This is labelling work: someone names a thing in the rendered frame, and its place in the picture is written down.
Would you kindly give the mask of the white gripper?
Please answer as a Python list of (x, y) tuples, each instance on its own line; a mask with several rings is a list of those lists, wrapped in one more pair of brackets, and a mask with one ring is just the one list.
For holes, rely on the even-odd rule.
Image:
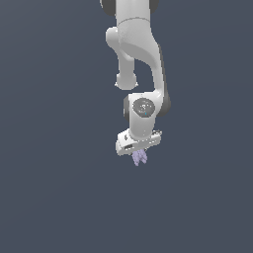
[(161, 130), (154, 130), (150, 138), (145, 140), (134, 140), (129, 135), (129, 129), (126, 129), (118, 134), (118, 140), (116, 141), (116, 152), (118, 156), (125, 154), (132, 155), (135, 166), (138, 166), (139, 160), (141, 160), (143, 163), (146, 163), (147, 155), (145, 150), (151, 146), (158, 145), (161, 140), (161, 135)]

